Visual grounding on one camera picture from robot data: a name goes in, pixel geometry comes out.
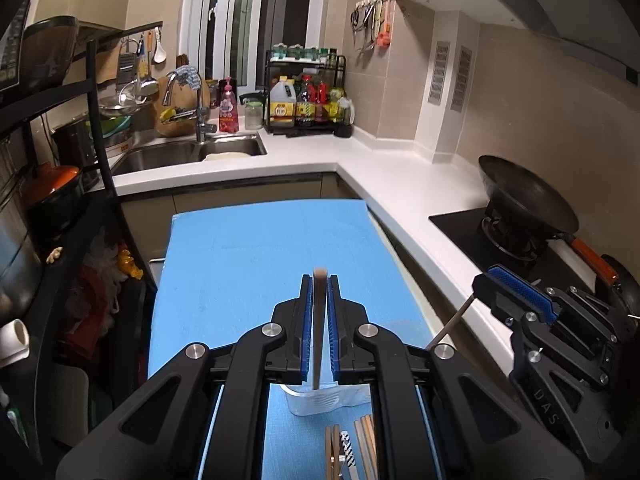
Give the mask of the wooden chopstick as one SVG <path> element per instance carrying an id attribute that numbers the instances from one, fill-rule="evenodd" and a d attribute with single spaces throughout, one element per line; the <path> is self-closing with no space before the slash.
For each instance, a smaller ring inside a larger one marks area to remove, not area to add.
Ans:
<path id="1" fill-rule="evenodd" d="M 334 479 L 333 461 L 333 430 L 331 426 L 326 426 L 324 430 L 324 449 L 326 450 L 326 480 Z"/>
<path id="2" fill-rule="evenodd" d="M 312 277 L 312 388 L 320 388 L 322 346 L 324 331 L 324 314 L 326 313 L 326 283 L 328 271 L 325 268 L 315 268 Z"/>
<path id="3" fill-rule="evenodd" d="M 378 454 L 376 454 L 375 433 L 373 426 L 373 417 L 371 414 L 363 416 L 363 428 L 366 433 L 367 447 L 372 465 L 373 478 L 378 478 Z"/>
<path id="4" fill-rule="evenodd" d="M 450 320 L 442 326 L 442 329 L 433 337 L 433 339 L 425 347 L 426 350 L 434 349 L 462 320 L 465 312 L 471 307 L 471 304 L 475 300 L 474 295 L 470 295 L 457 312 L 450 318 Z"/>
<path id="5" fill-rule="evenodd" d="M 356 436 L 358 440 L 358 445 L 360 449 L 361 461 L 363 464 L 364 473 L 366 474 L 366 478 L 368 480 L 374 480 L 374 470 L 371 463 L 371 457 L 368 448 L 368 442 L 366 439 L 366 434 L 364 433 L 362 421 L 360 419 L 356 419 L 354 421 Z"/>
<path id="6" fill-rule="evenodd" d="M 329 478 L 333 480 L 340 480 L 342 478 L 342 474 L 341 474 L 342 442 L 341 442 L 340 426 L 333 425 L 329 428 L 329 442 L 330 442 Z"/>

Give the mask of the chrome kitchen faucet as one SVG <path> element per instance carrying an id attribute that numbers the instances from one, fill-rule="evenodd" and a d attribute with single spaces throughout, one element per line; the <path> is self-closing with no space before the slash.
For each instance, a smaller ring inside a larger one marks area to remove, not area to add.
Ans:
<path id="1" fill-rule="evenodd" d="M 164 138 L 195 136 L 206 139 L 217 132 L 217 126 L 209 120 L 210 92 L 200 81 L 200 88 L 179 81 L 173 70 L 160 78 L 160 90 L 154 102 L 154 127 Z"/>

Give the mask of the hanging utensils on hooks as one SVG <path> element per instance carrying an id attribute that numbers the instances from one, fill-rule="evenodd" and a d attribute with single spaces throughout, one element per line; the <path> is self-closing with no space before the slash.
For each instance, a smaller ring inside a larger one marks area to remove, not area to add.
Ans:
<path id="1" fill-rule="evenodd" d="M 393 0 L 360 0 L 349 14 L 352 41 L 358 38 L 362 45 L 359 54 L 371 52 L 376 48 L 387 49 L 392 40 L 390 22 L 390 3 Z"/>

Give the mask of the black gas stove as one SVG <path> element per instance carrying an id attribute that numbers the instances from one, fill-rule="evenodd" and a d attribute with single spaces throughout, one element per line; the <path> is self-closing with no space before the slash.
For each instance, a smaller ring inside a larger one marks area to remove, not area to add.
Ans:
<path id="1" fill-rule="evenodd" d="M 434 214 L 430 220 L 482 271 L 504 266 L 541 289 L 574 286 L 594 292 L 594 279 L 581 278 L 546 240 L 509 230 L 485 208 Z"/>

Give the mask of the clear plastic utensil holder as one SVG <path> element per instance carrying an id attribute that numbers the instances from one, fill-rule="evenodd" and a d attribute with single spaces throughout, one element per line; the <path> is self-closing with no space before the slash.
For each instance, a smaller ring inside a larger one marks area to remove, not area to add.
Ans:
<path id="1" fill-rule="evenodd" d="M 367 385 L 331 386 L 309 390 L 280 385 L 288 409 L 294 416 L 306 417 L 326 414 L 339 408 L 354 408 L 370 402 Z"/>

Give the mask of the blue table cloth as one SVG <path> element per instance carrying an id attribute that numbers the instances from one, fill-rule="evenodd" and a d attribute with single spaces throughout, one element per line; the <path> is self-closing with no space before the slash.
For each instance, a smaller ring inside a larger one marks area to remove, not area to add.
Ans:
<path id="1" fill-rule="evenodd" d="M 433 337 L 362 200 L 284 200 L 176 214 L 151 324 L 149 374 L 190 342 L 232 344 L 298 297 L 305 274 L 337 275 L 375 324 L 423 347 Z"/>

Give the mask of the white paper roll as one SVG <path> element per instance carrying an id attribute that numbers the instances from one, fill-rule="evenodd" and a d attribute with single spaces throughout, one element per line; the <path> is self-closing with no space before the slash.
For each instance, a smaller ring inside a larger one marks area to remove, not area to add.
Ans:
<path id="1" fill-rule="evenodd" d="M 19 318 L 3 325 L 0 330 L 0 367 L 27 359 L 29 345 L 28 330 Z"/>

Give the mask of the black metal shelf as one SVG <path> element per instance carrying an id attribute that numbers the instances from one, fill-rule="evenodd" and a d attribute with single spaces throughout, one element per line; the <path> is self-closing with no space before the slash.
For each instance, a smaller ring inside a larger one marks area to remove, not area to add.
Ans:
<path id="1" fill-rule="evenodd" d="M 144 381 L 156 288 L 107 166 L 96 45 L 69 15 L 14 44 L 1 99 L 1 327 L 29 357 L 1 367 L 4 448 L 56 465 Z"/>

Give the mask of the stainless steel sink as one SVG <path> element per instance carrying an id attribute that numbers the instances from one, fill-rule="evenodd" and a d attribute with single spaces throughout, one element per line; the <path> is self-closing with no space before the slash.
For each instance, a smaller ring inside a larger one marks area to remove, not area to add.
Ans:
<path id="1" fill-rule="evenodd" d="M 196 141 L 171 141 L 135 148 L 122 156 L 112 169 L 113 176 L 133 172 L 204 162 L 225 158 L 229 154 L 240 157 L 267 154 L 265 145 L 257 133 L 225 133 L 212 136 L 203 143 Z"/>

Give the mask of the black spice rack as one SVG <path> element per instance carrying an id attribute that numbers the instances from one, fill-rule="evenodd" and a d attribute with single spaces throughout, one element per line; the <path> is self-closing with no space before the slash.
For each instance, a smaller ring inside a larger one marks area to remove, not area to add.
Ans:
<path id="1" fill-rule="evenodd" d="M 295 122 L 293 127 L 273 128 L 269 119 L 269 95 L 281 76 L 292 79 L 294 84 Z M 355 104 L 346 92 L 346 58 L 336 49 L 276 44 L 265 54 L 264 84 L 264 128 L 268 132 L 287 138 L 352 135 Z"/>

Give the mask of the yellow oil bottle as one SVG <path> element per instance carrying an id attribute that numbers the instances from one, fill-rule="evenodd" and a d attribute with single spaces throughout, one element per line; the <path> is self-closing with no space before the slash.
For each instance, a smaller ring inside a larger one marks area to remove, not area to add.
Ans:
<path id="1" fill-rule="evenodd" d="M 281 76 L 272 87 L 269 95 L 270 125 L 276 127 L 293 127 L 295 122 L 296 93 L 292 79 Z"/>

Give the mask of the pink dish soap bottle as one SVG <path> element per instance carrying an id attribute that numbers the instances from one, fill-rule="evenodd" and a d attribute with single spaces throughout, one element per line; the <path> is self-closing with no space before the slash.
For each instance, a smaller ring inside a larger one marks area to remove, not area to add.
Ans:
<path id="1" fill-rule="evenodd" d="M 239 131 L 238 102 L 233 91 L 231 78 L 224 82 L 224 91 L 219 101 L 219 130 L 223 133 L 237 133 Z"/>

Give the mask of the glass jar with green lid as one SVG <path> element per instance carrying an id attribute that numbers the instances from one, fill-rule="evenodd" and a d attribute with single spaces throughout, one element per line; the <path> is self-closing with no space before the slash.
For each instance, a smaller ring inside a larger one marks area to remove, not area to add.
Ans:
<path id="1" fill-rule="evenodd" d="M 262 128 L 264 120 L 264 104 L 262 101 L 248 100 L 244 104 L 245 128 L 250 131 L 257 131 Z"/>

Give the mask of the hanging white ladle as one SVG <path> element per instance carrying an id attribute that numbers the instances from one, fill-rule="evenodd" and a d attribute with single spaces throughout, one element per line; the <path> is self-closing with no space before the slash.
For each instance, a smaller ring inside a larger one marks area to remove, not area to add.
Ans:
<path id="1" fill-rule="evenodd" d="M 162 65 L 166 62 L 167 53 L 162 46 L 162 31 L 159 27 L 154 28 L 154 51 L 153 51 L 153 63 L 155 65 Z"/>

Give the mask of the white handled patterned utensil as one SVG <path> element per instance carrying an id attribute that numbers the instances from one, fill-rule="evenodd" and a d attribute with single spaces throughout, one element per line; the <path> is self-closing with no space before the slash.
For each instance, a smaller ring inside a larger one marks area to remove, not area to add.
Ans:
<path id="1" fill-rule="evenodd" d="M 352 448 L 352 441 L 350 440 L 350 435 L 346 430 L 342 430 L 340 436 L 342 454 L 344 455 L 343 463 L 347 467 L 349 479 L 358 480 L 358 469 L 356 465 L 354 449 Z"/>

